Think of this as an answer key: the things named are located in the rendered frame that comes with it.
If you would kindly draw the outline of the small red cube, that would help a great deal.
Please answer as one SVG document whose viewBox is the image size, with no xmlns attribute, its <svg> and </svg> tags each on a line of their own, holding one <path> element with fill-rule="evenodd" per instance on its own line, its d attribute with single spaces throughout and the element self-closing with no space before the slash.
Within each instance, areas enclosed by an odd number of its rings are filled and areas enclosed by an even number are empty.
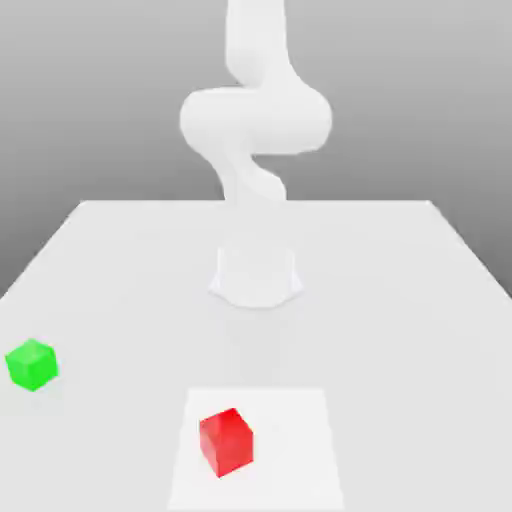
<svg viewBox="0 0 512 512">
<path fill-rule="evenodd" d="M 221 478 L 254 461 L 254 434 L 236 408 L 199 422 L 200 450 Z"/>
</svg>

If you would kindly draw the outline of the small green cube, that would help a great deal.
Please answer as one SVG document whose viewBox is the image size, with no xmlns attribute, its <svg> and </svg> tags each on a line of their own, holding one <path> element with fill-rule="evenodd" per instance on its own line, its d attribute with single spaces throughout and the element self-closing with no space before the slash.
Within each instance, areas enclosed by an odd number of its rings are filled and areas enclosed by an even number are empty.
<svg viewBox="0 0 512 512">
<path fill-rule="evenodd" d="M 28 339 L 5 355 L 11 380 L 18 386 L 36 391 L 58 376 L 56 353 L 50 345 Z"/>
</svg>

